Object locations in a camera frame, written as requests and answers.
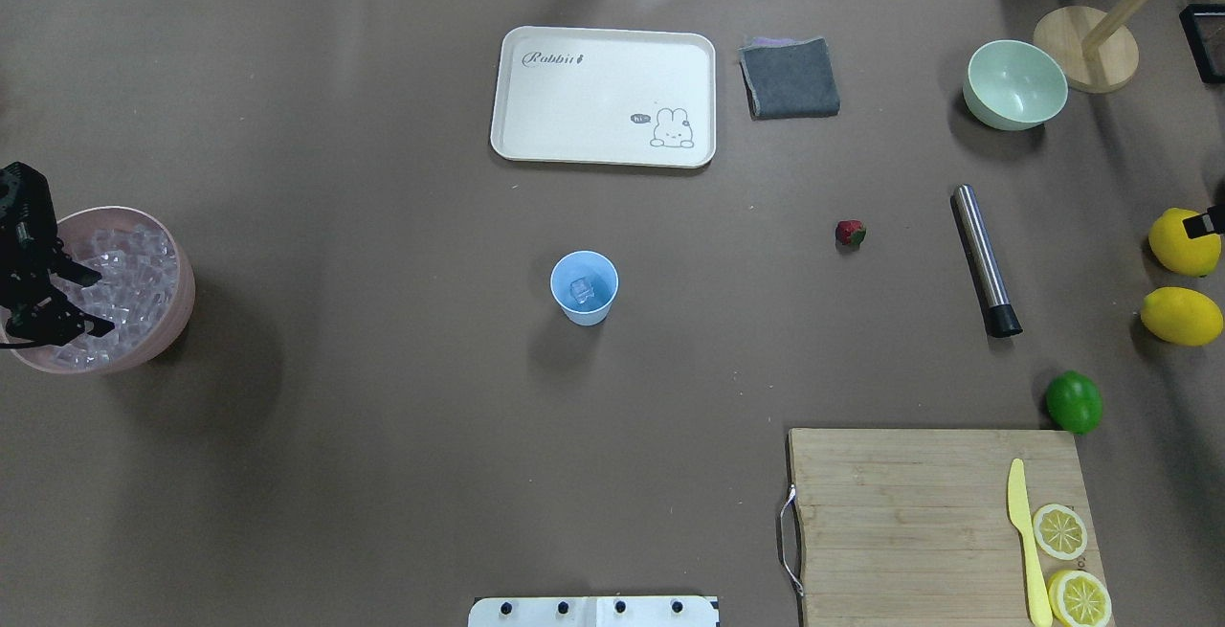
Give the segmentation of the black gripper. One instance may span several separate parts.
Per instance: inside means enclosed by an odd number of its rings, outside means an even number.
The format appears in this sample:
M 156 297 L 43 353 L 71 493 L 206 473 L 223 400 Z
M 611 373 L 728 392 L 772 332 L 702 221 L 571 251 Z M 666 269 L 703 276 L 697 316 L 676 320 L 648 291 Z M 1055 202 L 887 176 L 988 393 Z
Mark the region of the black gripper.
M 115 325 L 85 314 L 53 287 L 50 277 L 87 288 L 100 282 L 100 271 L 75 261 L 58 238 L 56 214 L 47 178 L 12 162 L 2 168 L 2 305 L 5 348 L 65 347 L 78 336 L 108 336 Z

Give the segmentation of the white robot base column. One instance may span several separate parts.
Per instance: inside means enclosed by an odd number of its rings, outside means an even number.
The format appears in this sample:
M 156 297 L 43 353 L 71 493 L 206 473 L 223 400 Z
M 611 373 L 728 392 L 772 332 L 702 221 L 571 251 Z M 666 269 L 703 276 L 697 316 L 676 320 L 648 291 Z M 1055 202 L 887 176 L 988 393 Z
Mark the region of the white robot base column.
M 605 595 L 479 599 L 468 626 L 719 626 L 717 599 Z

